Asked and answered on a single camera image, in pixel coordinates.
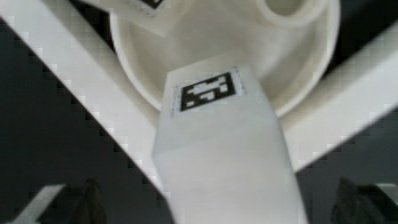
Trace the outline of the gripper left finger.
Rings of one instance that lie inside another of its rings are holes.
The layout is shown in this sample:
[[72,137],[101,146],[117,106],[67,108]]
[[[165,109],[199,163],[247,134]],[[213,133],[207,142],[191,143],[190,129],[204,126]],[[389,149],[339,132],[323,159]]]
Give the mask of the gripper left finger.
[[88,178],[81,186],[46,185],[7,224],[106,224],[96,180]]

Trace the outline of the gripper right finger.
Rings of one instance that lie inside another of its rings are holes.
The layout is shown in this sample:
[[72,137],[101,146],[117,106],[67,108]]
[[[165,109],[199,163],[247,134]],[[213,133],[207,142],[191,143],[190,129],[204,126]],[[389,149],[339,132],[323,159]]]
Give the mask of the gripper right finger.
[[398,224],[398,184],[359,185],[339,179],[332,224]]

